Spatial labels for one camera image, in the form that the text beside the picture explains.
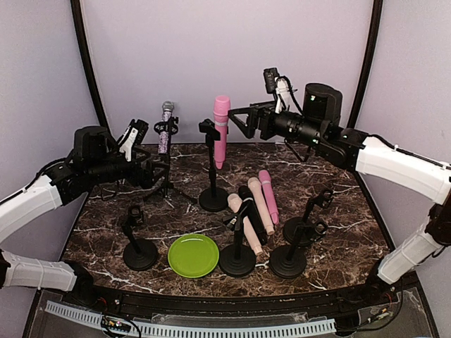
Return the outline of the small pale pink microphone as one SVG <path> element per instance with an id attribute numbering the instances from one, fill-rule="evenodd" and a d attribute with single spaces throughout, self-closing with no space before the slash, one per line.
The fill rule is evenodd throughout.
<path id="1" fill-rule="evenodd" d="M 265 231 L 267 235 L 274 234 L 274 226 L 271 219 L 271 216 L 268 211 L 268 207 L 266 205 L 266 201 L 262 192 L 262 186 L 258 178 L 251 177 L 247 181 L 247 186 L 249 187 L 253 197 L 254 202 L 257 206 L 257 210 L 259 212 L 259 215 L 261 217 L 261 221 L 264 225 Z"/>

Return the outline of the black stand for pink microphone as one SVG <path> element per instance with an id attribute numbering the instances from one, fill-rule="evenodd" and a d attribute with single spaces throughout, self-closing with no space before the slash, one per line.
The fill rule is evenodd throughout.
<path id="1" fill-rule="evenodd" d="M 209 119 L 199 123 L 199 131 L 205 134 L 205 143 L 209 149 L 210 181 L 210 187 L 199 195 L 199 205 L 208 212 L 223 211 L 228 207 L 228 193 L 216 185 L 216 164 L 214 161 L 214 142 L 220 140 L 220 133 Z"/>
<path id="2" fill-rule="evenodd" d="M 159 252 L 156 245 L 149 239 L 135 238 L 133 228 L 144 224 L 144 213 L 138 205 L 130 206 L 125 221 L 121 228 L 129 243 L 123 251 L 124 263 L 129 269 L 134 271 L 144 271 L 150 269 L 157 258 Z"/>

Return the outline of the black handheld microphone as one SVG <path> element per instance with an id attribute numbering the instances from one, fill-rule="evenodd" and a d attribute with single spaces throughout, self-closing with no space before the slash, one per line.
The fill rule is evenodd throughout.
<path id="1" fill-rule="evenodd" d="M 252 224 L 254 231 L 262 246 L 266 245 L 267 233 L 265 227 L 262 223 L 261 216 L 259 215 L 257 205 L 254 201 L 253 194 L 247 185 L 241 185 L 238 189 L 238 195 L 243 201 L 251 201 L 251 206 L 249 207 L 248 218 Z"/>

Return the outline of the large pale pink microphone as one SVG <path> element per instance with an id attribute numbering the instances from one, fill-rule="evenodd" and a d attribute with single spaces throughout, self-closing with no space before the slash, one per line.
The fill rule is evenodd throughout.
<path id="1" fill-rule="evenodd" d="M 242 199 L 237 194 L 233 193 L 228 196 L 228 206 L 234 213 L 239 211 L 241 204 Z M 244 234 L 249 246 L 251 247 L 256 256 L 261 255 L 263 253 L 261 243 L 247 216 L 244 218 L 243 224 L 244 224 Z"/>

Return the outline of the black stand for small pale microphone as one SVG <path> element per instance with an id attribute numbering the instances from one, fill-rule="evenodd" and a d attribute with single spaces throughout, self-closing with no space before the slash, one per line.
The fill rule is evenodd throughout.
<path id="1" fill-rule="evenodd" d="M 309 220 L 309 216 L 315 206 L 328 208 L 332 200 L 333 191 L 331 189 L 324 189 L 320 194 L 310 197 L 303 216 L 291 218 L 284 224 L 285 240 L 292 244 L 299 237 L 298 247 L 307 247 L 322 239 L 326 235 L 328 225 L 323 220 L 313 223 Z"/>

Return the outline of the black round-base mic stand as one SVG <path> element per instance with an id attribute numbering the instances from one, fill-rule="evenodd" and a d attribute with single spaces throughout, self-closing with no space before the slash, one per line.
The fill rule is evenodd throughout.
<path id="1" fill-rule="evenodd" d="M 244 237 L 244 217 L 248 216 L 250 201 L 242 203 L 237 212 L 223 217 L 223 224 L 234 232 L 234 242 L 221 250 L 218 264 L 231 277 L 250 274 L 256 264 L 256 256 L 251 248 L 242 243 Z"/>

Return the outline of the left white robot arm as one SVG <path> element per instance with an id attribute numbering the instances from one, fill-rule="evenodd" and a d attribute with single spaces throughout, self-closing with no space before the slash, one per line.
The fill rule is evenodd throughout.
<path id="1" fill-rule="evenodd" d="M 143 189 L 153 187 L 162 176 L 154 172 L 158 164 L 138 147 L 148 128 L 143 120 L 131 120 L 119 139 L 101 126 L 77 130 L 67 157 L 46 164 L 31 183 L 1 200 L 1 239 L 101 184 L 125 180 Z M 84 280 L 89 277 L 75 263 L 1 251 L 2 287 L 58 289 L 71 292 L 84 307 L 93 307 L 99 302 L 99 290 Z"/>

